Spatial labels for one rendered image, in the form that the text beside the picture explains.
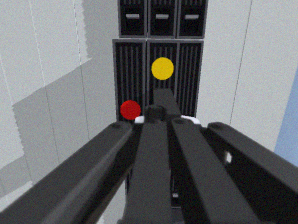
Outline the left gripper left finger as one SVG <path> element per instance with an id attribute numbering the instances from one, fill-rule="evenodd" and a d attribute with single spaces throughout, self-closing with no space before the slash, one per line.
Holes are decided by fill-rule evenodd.
<path id="1" fill-rule="evenodd" d="M 9 206 L 0 224 L 96 224 L 133 167 L 122 219 L 117 224 L 174 224 L 162 88 L 144 116 L 117 121 Z"/>

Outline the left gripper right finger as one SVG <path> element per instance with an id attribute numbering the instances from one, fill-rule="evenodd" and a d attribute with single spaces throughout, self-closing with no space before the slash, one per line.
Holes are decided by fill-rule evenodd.
<path id="1" fill-rule="evenodd" d="M 227 124 L 181 116 L 171 88 L 162 91 L 185 224 L 298 224 L 297 166 Z"/>

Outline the grey metal rack frame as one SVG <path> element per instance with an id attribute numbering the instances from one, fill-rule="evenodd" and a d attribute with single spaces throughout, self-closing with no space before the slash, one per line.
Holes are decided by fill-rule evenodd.
<path id="1" fill-rule="evenodd" d="M 204 41 L 196 119 L 274 152 L 298 0 L 208 0 L 204 39 L 119 38 L 117 0 L 0 0 L 0 212 L 116 122 L 112 39 Z"/>

